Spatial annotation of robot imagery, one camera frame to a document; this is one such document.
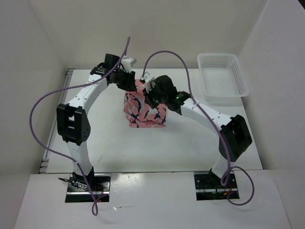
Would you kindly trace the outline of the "pink shark print shorts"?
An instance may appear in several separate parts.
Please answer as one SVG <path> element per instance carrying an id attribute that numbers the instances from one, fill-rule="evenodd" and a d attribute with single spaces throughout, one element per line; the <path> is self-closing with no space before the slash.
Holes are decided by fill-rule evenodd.
<path id="1" fill-rule="evenodd" d="M 159 104 L 152 109 L 144 102 L 144 84 L 135 80 L 136 92 L 126 92 L 124 95 L 124 113 L 132 128 L 159 128 L 166 126 L 166 105 Z"/>

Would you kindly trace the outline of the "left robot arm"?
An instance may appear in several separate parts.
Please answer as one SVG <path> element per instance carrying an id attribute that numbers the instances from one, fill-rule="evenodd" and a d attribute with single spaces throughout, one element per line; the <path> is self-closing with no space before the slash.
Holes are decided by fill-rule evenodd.
<path id="1" fill-rule="evenodd" d="M 132 57 L 106 54 L 104 62 L 94 67 L 85 87 L 67 104 L 56 109 L 57 131 L 67 144 L 73 159 L 71 183 L 78 183 L 83 190 L 91 190 L 97 183 L 93 165 L 89 159 L 87 140 L 91 133 L 88 113 L 98 96 L 112 83 L 118 88 L 135 92 L 135 72 Z"/>

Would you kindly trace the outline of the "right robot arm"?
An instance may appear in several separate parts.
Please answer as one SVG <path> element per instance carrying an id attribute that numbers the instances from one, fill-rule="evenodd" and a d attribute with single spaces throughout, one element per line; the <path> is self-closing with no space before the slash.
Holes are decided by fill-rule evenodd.
<path id="1" fill-rule="evenodd" d="M 209 182 L 213 187 L 226 186 L 234 163 L 253 142 L 245 119 L 239 114 L 229 116 L 218 112 L 189 93 L 178 91 L 167 75 L 154 78 L 147 73 L 140 81 L 144 84 L 144 101 L 151 108 L 164 104 L 170 111 L 197 121 L 219 137 L 220 156 L 209 171 Z"/>

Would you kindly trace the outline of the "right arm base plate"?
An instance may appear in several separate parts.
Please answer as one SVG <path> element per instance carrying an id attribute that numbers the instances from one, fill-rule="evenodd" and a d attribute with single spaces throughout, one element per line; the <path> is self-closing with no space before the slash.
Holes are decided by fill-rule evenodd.
<path id="1" fill-rule="evenodd" d="M 237 182 L 234 173 L 230 174 L 229 183 L 224 187 L 220 179 L 208 171 L 194 172 L 196 200 L 239 199 Z"/>

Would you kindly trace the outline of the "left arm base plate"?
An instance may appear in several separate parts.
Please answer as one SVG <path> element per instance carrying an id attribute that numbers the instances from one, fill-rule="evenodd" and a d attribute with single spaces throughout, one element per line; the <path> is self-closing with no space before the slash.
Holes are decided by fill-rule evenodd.
<path id="1" fill-rule="evenodd" d="M 93 202 L 88 187 L 84 181 L 76 181 L 72 174 L 69 179 L 59 178 L 59 180 L 66 182 L 67 192 L 65 197 L 65 203 L 88 203 Z M 110 187 L 111 187 L 111 175 L 110 174 L 95 174 L 95 184 L 91 186 L 94 197 L 97 202 L 109 202 L 110 199 Z"/>

